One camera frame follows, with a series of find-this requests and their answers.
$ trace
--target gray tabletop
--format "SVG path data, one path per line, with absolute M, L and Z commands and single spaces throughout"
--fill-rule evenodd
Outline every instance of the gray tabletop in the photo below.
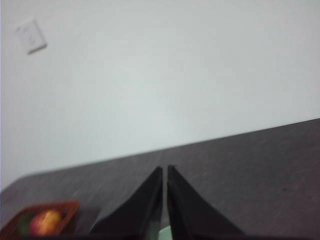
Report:
M 1 193 L 1 225 L 25 206 L 76 199 L 87 233 L 168 164 L 247 234 L 320 239 L 320 118 L 23 177 Z

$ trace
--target fruit basket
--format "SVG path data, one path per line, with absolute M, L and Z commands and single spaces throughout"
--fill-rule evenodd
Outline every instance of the fruit basket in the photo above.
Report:
M 75 214 L 79 208 L 79 203 L 75 200 L 57 201 L 28 206 L 18 212 L 11 220 L 0 230 L 1 240 L 11 240 L 19 236 L 19 219 L 26 215 L 36 215 L 43 211 L 56 210 L 62 215 L 61 222 L 56 226 L 53 235 L 72 234 L 75 231 Z

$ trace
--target red apple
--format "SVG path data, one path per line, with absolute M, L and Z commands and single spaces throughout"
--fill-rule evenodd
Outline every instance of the red apple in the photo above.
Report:
M 37 214 L 30 222 L 29 232 L 35 236 L 51 235 L 61 223 L 61 213 L 56 210 L 46 210 Z

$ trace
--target green fruit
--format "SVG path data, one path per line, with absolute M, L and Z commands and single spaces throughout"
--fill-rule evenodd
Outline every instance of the green fruit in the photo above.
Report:
M 20 236 L 29 235 L 29 224 L 34 216 L 32 214 L 25 214 L 19 218 L 17 229 Z

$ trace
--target wall socket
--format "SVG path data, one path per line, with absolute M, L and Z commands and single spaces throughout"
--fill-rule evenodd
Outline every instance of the wall socket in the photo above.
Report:
M 46 40 L 36 22 L 32 20 L 20 25 L 15 31 L 23 48 L 28 54 L 47 46 Z

